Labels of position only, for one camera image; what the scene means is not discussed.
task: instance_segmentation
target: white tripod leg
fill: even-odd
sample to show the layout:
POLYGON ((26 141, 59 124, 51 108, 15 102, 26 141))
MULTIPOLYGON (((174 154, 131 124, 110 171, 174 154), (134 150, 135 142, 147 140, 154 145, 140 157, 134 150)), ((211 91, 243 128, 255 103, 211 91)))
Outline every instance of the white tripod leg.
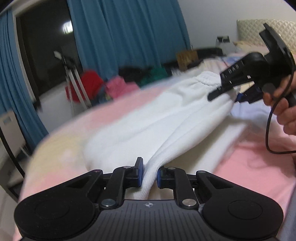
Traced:
POLYGON ((72 74, 72 71, 71 71, 70 69, 68 70, 68 75, 69 75, 69 77, 70 77, 71 83, 72 83, 72 85, 73 85, 73 87, 74 87, 74 90, 75 90, 75 92, 76 92, 76 94, 77 94, 77 96, 78 96, 78 99, 79 99, 80 103, 82 104, 83 108, 84 108, 85 110, 87 110, 87 106, 86 106, 86 104, 85 104, 85 102, 84 102, 84 100, 83 100, 83 98, 82 98, 82 95, 81 95, 81 93, 80 93, 80 91, 79 91, 79 89, 78 89, 78 86, 77 86, 77 84, 76 84, 76 81, 75 81, 75 79, 74 79, 74 76, 73 76, 73 74, 72 74))
POLYGON ((74 74, 75 74, 75 76, 76 76, 76 79, 77 79, 77 81, 78 81, 78 84, 80 85, 80 88, 81 88, 81 91, 82 91, 82 93, 83 93, 83 95, 84 95, 84 98, 85 98, 85 101, 86 101, 87 106, 91 107, 91 102, 90 102, 90 100, 89 100, 89 97, 87 96, 87 93, 86 93, 85 88, 84 88, 84 86, 83 86, 83 84, 82 84, 82 82, 81 82, 81 79, 80 79, 80 77, 79 77, 79 74, 78 74, 76 68, 74 69, 74 74))
POLYGON ((69 92, 69 97, 70 97, 72 117, 74 117, 75 116, 74 103, 73 103, 73 96, 72 96, 71 85, 70 85, 70 81, 69 81, 69 76, 68 75, 66 76, 66 81, 67 81, 68 92, 69 92))

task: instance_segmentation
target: finger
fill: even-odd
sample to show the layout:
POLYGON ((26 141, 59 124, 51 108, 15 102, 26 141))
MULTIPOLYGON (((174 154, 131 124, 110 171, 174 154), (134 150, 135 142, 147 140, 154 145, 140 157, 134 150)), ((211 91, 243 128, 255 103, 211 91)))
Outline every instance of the finger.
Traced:
POLYGON ((280 125, 286 125, 293 120, 296 120, 296 106, 293 106, 291 108, 286 108, 277 117, 277 121, 280 125))
POLYGON ((277 104, 275 110, 274 110, 274 114, 275 115, 280 115, 284 112, 284 110, 286 110, 287 108, 289 108, 289 103, 287 101, 287 99, 283 98, 280 100, 280 102, 277 104))
POLYGON ((270 106, 272 103, 272 97, 269 93, 263 93, 263 102, 265 105, 270 106))
MULTIPOLYGON (((278 98, 283 93, 283 91, 285 90, 286 86, 288 85, 288 83, 290 81, 290 78, 291 78, 291 75, 282 79, 279 87, 274 92, 274 97, 278 98)), ((293 90, 295 88, 296 88, 296 74, 294 73, 293 80, 292 80, 292 83, 288 89, 287 94, 290 93, 291 90, 293 90)))
POLYGON ((293 135, 296 133, 296 120, 289 122, 288 124, 284 125, 284 132, 287 135, 293 135))

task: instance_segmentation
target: wall outlet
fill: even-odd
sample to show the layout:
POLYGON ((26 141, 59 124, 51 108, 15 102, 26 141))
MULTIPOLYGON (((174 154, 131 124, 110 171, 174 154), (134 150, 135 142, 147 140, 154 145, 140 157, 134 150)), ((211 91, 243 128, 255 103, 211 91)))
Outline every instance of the wall outlet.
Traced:
POLYGON ((219 43, 230 43, 229 36, 217 36, 219 43))

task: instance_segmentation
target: curtain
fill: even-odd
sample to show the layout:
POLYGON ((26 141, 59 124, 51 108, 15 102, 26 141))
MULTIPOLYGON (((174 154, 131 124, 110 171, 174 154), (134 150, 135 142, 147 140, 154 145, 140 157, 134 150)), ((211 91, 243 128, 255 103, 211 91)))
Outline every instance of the curtain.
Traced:
POLYGON ((177 0, 68 0, 68 6, 82 66, 103 79, 119 67, 159 66, 190 49, 177 0))
POLYGON ((15 43, 11 10, 0 16, 0 114, 13 110, 30 148, 48 134, 31 102, 15 43))

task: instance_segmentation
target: beige tufted headboard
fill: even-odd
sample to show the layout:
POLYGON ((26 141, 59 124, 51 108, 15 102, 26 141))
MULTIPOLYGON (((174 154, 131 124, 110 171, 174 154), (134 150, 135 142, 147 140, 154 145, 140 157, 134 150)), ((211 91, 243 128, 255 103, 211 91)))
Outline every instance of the beige tufted headboard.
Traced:
POLYGON ((296 52, 296 22, 272 20, 272 19, 249 19, 237 20, 239 39, 253 45, 264 45, 259 32, 264 30, 263 24, 267 23, 280 34, 283 41, 292 52, 296 52))

